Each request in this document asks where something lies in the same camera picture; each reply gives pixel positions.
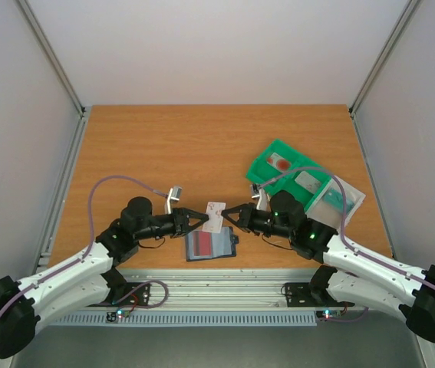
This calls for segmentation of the pale card with pink print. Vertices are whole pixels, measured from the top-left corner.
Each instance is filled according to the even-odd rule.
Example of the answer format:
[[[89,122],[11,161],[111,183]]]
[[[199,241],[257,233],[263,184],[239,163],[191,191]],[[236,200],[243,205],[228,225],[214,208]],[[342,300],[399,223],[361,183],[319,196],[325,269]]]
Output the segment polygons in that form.
[[[226,209],[224,202],[208,202],[206,214],[209,219],[202,226],[202,230],[207,233],[220,233],[223,224],[222,211]]]

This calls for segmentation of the dark blue card holder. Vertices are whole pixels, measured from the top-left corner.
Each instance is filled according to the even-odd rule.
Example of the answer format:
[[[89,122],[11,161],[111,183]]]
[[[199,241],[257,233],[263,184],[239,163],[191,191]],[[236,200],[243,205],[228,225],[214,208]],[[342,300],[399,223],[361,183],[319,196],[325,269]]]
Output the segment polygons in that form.
[[[206,261],[219,258],[231,258],[236,256],[236,246],[239,243],[239,237],[234,234],[233,228],[224,226],[220,233],[210,233],[212,236],[212,255],[198,257],[193,254],[193,233],[185,237],[186,260]]]

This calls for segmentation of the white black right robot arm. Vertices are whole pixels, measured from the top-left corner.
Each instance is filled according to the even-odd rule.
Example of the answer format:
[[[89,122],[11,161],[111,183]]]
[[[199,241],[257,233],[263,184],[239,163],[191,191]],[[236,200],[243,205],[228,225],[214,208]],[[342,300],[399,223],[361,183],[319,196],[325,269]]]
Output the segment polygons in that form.
[[[422,269],[365,248],[309,218],[286,191],[271,197],[269,210],[247,203],[222,216],[245,232],[286,238],[299,256],[320,263],[310,282],[317,303],[333,299],[381,311],[435,343],[435,265]]]

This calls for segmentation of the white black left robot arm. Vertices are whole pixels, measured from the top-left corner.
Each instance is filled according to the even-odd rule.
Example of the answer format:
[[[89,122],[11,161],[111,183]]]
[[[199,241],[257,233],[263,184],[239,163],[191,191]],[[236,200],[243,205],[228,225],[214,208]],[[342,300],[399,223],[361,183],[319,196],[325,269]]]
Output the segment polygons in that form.
[[[14,356],[51,322],[91,305],[120,306],[132,297],[117,266],[147,239],[179,238],[209,221],[205,213],[175,208],[152,213],[145,197],[131,199],[88,246],[57,265],[18,281],[0,279],[0,358]]]

